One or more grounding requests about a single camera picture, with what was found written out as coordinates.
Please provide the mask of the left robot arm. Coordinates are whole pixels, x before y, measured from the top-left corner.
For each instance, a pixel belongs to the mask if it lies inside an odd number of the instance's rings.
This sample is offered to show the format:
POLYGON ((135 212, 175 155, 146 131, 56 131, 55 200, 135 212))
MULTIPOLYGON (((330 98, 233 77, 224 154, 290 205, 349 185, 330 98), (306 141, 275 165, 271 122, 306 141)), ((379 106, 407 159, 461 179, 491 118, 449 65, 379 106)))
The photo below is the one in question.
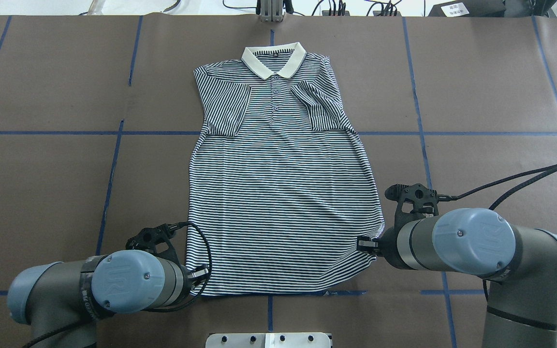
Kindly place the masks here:
POLYGON ((27 348, 95 348, 99 321, 181 310, 210 276, 209 265, 190 270, 174 256, 122 250, 29 267, 11 282, 6 304, 11 319, 31 328, 27 348))

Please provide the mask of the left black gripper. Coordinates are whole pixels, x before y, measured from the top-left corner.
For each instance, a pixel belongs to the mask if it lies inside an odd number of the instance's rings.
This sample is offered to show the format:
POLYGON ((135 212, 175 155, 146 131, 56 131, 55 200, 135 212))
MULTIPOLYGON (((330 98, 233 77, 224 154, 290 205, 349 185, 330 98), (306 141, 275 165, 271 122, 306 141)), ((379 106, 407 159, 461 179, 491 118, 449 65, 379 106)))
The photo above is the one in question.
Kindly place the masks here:
POLYGON ((193 269, 184 266, 184 288, 187 290, 205 284, 209 278, 210 266, 208 264, 201 264, 193 269))

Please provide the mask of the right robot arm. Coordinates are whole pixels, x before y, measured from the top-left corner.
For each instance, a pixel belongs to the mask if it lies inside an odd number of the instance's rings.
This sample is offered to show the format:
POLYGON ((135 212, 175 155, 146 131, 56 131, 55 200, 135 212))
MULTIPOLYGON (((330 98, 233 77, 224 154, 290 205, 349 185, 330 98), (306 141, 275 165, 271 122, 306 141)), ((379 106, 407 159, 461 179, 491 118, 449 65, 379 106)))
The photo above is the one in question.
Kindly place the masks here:
POLYGON ((557 348, 557 235, 461 208, 359 236, 356 249, 405 270, 489 281, 482 347, 557 348))

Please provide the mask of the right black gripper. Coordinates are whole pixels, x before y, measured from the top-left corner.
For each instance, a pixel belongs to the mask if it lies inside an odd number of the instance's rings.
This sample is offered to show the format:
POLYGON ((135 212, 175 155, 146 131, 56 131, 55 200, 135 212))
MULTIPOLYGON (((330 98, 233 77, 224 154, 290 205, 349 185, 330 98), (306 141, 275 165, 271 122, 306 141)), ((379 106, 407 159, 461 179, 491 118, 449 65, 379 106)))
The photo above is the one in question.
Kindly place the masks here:
POLYGON ((357 251, 374 256, 384 256, 382 242, 380 236, 358 236, 357 251))

